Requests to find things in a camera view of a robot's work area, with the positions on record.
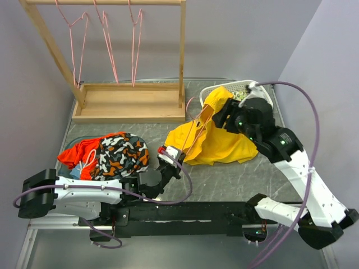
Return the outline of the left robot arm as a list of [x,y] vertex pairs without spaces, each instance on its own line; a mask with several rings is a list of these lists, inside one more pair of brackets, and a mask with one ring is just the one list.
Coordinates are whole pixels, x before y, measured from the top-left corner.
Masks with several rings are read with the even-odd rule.
[[155,202],[172,178],[180,179],[184,154],[158,154],[159,166],[139,175],[99,182],[80,181],[45,169],[24,180],[21,194],[13,206],[22,219],[36,219],[50,212],[94,220],[99,225],[110,222],[111,205],[130,200]]

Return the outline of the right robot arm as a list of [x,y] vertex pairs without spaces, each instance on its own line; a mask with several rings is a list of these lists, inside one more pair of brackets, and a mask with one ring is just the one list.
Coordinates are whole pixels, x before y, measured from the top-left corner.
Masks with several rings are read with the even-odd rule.
[[346,208],[332,194],[315,169],[297,136],[288,128],[277,126],[273,107],[262,98],[250,98],[243,104],[229,98],[213,115],[217,128],[242,134],[254,143],[259,153],[268,158],[288,179],[303,200],[304,211],[286,203],[257,194],[246,202],[245,216],[249,222],[262,219],[291,226],[313,249],[322,249],[336,242],[344,230],[358,220],[358,212]]

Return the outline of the yellow shorts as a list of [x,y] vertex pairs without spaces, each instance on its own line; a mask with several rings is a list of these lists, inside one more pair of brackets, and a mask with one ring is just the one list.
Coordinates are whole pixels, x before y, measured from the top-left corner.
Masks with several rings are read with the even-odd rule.
[[224,87],[213,90],[205,99],[199,117],[170,131],[164,144],[182,149],[189,165],[242,164],[252,160],[258,154],[254,143],[243,134],[217,128],[212,120],[232,97],[233,94]]

